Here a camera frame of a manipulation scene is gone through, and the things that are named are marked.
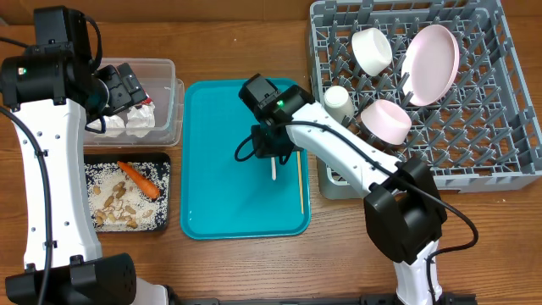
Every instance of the pink bowl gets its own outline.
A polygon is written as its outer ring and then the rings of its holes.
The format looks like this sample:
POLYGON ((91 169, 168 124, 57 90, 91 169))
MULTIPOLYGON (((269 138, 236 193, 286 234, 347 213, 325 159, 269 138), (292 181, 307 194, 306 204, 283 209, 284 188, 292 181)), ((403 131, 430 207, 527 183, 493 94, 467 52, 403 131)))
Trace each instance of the pink bowl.
POLYGON ((363 110, 360 118, 375 136, 393 145, 401 145, 412 126, 407 112, 386 100, 376 100, 363 110))
POLYGON ((413 92, 410 101, 427 106, 440 100, 454 83, 459 68, 456 38, 442 25, 421 30, 406 50, 401 75, 410 74, 403 92, 413 92))

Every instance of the black tray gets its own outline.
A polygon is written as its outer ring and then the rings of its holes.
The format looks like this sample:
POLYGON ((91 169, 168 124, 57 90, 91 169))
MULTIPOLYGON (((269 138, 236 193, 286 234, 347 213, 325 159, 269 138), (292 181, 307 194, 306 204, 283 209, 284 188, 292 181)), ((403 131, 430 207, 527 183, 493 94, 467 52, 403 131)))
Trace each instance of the black tray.
MULTIPOLYGON (((116 154, 116 153, 110 153, 110 154, 86 154, 84 156, 84 162, 85 165, 95 165, 95 164, 116 164, 117 161, 122 162, 133 162, 133 163, 153 163, 154 169, 158 172, 158 176, 162 177, 163 175, 169 175, 169 181, 165 187, 165 189, 160 188, 161 196, 163 194, 167 194, 167 200, 163 203, 166 204, 167 207, 165 208, 165 212, 163 213, 157 213, 155 215, 155 222, 157 223, 157 227, 152 230, 134 230, 135 232, 150 232, 150 231, 159 231, 159 230, 165 230, 168 222, 169 222, 169 200, 171 198, 171 159, 169 158, 169 155, 165 152, 148 152, 148 153, 122 153, 122 154, 116 154), (167 163, 169 164, 169 167, 164 166, 163 164, 167 163)), ((90 177, 85 172, 86 177, 86 184, 87 187, 94 186, 95 183, 92 180, 92 177, 90 177)), ((92 222, 94 224, 94 228, 96 229, 97 224, 95 222, 95 215, 91 215, 92 222)))

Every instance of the black clamp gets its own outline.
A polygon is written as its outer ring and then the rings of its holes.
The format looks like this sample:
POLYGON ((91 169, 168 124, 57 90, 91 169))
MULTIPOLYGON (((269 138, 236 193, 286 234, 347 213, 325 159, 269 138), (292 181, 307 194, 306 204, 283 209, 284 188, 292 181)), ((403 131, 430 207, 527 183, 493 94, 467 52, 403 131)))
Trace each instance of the black clamp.
POLYGON ((294 151, 301 148, 290 140, 284 126, 293 120, 292 115, 308 103, 315 103, 314 97, 297 85, 281 92, 270 80, 260 74, 247 80, 239 91, 239 98, 252 111, 260 123, 251 127, 251 135, 242 145, 252 139, 252 152, 245 158, 235 159, 244 161, 255 155, 257 158, 279 157, 279 163, 288 162, 294 151))
MULTIPOLYGON (((429 166, 418 158, 397 164, 395 173, 402 180, 440 199, 429 166)), ((431 241, 442 236, 445 209, 426 197, 407 191, 397 179, 372 184, 364 199, 367 233, 374 245, 396 263, 413 263, 431 241), (399 200, 395 190, 406 191, 399 200)))
POLYGON ((43 150, 43 151, 34 151, 34 154, 36 155, 36 157, 47 157, 49 155, 49 151, 46 149, 46 150, 43 150))
POLYGON ((57 241, 44 241, 44 242, 43 242, 43 246, 44 246, 45 248, 50 247, 50 248, 55 249, 55 248, 57 247, 57 241))

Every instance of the white cup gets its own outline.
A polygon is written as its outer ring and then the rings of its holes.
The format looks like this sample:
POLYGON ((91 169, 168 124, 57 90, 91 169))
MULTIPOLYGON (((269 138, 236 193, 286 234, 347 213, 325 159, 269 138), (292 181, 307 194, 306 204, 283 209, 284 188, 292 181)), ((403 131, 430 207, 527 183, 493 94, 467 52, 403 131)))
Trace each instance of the white cup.
POLYGON ((354 104, 350 94, 342 86, 331 86, 324 93, 324 109, 331 117, 342 124, 345 116, 354 117, 354 104))
POLYGON ((391 64, 393 54, 390 42, 379 29, 370 28, 354 33, 351 44, 356 61, 368 75, 376 76, 391 64))

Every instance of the dish rack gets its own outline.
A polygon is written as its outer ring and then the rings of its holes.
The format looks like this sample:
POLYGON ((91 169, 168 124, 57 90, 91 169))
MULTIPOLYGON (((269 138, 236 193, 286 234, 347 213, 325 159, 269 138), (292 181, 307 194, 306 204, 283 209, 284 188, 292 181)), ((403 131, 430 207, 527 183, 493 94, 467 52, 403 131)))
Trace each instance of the dish rack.
MULTIPOLYGON (((518 190, 542 175, 541 131, 517 60, 499 0, 347 0, 317 1, 309 20, 309 71, 320 101, 330 86, 344 86, 357 110, 383 98, 401 105, 412 128, 399 148, 357 134, 401 160, 419 157, 430 164, 440 190, 518 190), (460 67, 452 88, 437 103, 409 104, 401 65, 412 38, 428 25, 443 25, 456 37, 460 67), (350 39, 371 27, 380 29, 393 50, 392 64, 380 75, 364 74, 350 39)), ((318 160, 320 191, 329 199, 357 193, 318 160)))

